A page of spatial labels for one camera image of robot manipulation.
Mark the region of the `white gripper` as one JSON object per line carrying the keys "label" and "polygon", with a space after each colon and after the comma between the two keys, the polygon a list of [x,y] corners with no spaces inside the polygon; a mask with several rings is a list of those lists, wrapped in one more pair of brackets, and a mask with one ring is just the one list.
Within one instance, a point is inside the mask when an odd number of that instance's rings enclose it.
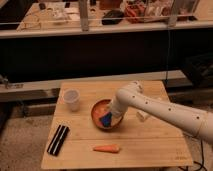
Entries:
{"label": "white gripper", "polygon": [[108,109],[110,112],[100,118],[100,122],[104,127],[111,126],[112,115],[115,118],[123,117],[128,110],[128,106],[121,103],[116,97],[114,97],[108,104]]}

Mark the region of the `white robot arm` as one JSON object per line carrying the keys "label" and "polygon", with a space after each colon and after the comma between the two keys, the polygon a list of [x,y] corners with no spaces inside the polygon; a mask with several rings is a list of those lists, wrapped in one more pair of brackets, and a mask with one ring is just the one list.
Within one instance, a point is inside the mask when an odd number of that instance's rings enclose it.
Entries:
{"label": "white robot arm", "polygon": [[129,107],[142,110],[213,145],[213,113],[148,97],[142,93],[137,81],[116,91],[100,122],[105,128],[111,127],[112,120],[123,117]]}

